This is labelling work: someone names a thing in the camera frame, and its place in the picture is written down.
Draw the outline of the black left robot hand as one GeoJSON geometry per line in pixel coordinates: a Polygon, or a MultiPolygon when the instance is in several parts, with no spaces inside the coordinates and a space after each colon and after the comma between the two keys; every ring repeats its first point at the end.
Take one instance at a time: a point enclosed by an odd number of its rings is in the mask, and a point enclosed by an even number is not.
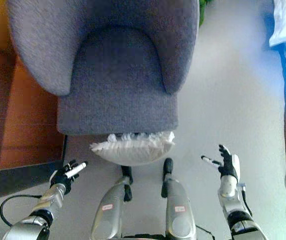
{"type": "Polygon", "coordinates": [[[75,159],[64,165],[62,168],[55,170],[50,179],[50,187],[53,185],[63,185],[65,187],[64,195],[71,191],[72,183],[79,177],[79,172],[85,169],[88,161],[77,163],[75,159]]]}

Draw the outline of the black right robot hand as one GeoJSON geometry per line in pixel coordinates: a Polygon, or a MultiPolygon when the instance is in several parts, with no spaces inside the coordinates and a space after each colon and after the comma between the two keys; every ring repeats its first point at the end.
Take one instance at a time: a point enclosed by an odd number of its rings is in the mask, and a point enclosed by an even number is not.
{"type": "Polygon", "coordinates": [[[228,148],[223,144],[218,145],[218,150],[223,159],[223,162],[209,158],[205,155],[200,157],[201,160],[215,167],[219,171],[221,178],[224,176],[233,176],[238,183],[241,178],[239,157],[236,154],[231,154],[228,148]]]}

